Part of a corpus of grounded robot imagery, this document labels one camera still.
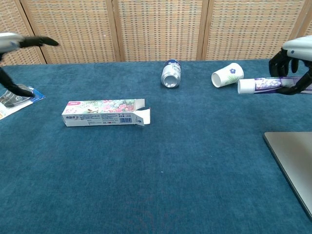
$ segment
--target toothpaste tube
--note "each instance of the toothpaste tube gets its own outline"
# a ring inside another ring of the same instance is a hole
[[[240,79],[237,91],[239,94],[263,94],[276,93],[281,87],[292,87],[301,77],[268,77],[256,79]],[[312,94],[312,85],[302,91],[305,94]]]

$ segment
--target open box flap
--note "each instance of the open box flap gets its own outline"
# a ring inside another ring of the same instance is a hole
[[[145,99],[135,99],[135,109],[138,110],[143,107],[145,107]]]
[[[143,119],[144,124],[150,124],[151,123],[151,110],[141,110],[141,111],[134,111],[134,114],[138,117],[141,117]]]

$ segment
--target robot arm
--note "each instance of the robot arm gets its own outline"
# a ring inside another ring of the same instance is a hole
[[[5,53],[30,46],[43,46],[44,44],[58,45],[55,40],[49,37],[24,37],[16,33],[0,33],[0,61]],[[34,96],[33,93],[18,87],[2,68],[0,68],[0,84],[15,95],[24,97]]]
[[[305,36],[287,41],[283,44],[281,51],[278,52],[270,61],[269,69],[272,77],[285,77],[288,74],[290,61],[292,72],[298,70],[299,60],[303,61],[309,68],[308,72],[290,88],[280,88],[278,93],[284,95],[294,95],[305,90],[312,84],[312,36]]]

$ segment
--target barcode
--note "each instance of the barcode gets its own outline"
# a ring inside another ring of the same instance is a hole
[[[121,123],[132,123],[131,118],[119,118]]]

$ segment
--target white tube cap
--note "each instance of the white tube cap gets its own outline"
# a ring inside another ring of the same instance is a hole
[[[254,79],[240,79],[238,81],[237,91],[239,94],[254,94],[255,80]]]

